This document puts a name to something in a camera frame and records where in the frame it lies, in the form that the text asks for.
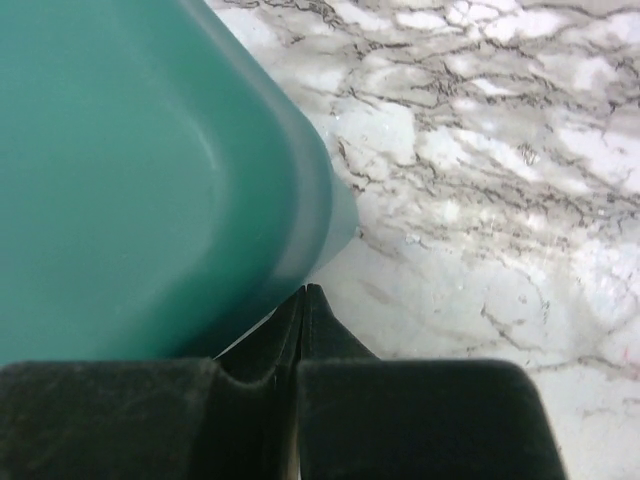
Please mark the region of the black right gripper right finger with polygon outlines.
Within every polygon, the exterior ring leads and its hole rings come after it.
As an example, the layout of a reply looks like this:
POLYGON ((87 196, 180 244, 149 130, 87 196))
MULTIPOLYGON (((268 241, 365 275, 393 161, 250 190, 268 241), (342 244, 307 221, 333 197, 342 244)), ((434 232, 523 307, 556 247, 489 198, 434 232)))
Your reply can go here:
POLYGON ((306 289, 297 367, 305 479, 562 479, 538 391, 500 360, 382 360, 306 289))

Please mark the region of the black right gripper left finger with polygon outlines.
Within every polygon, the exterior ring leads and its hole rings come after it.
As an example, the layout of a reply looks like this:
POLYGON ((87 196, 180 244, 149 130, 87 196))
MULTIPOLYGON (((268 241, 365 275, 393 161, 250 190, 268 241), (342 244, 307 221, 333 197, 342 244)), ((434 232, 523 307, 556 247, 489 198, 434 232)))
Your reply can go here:
POLYGON ((217 358, 1 370, 5 479, 295 479, 298 291, 217 358))

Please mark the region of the teal medicine kit box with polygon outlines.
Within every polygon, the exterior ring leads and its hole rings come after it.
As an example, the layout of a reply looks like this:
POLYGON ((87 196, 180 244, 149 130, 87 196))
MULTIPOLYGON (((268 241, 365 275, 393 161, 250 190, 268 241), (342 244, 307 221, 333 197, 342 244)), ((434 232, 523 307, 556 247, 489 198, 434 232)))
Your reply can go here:
POLYGON ((2 3, 3 363, 214 356, 357 223, 204 2, 2 3))

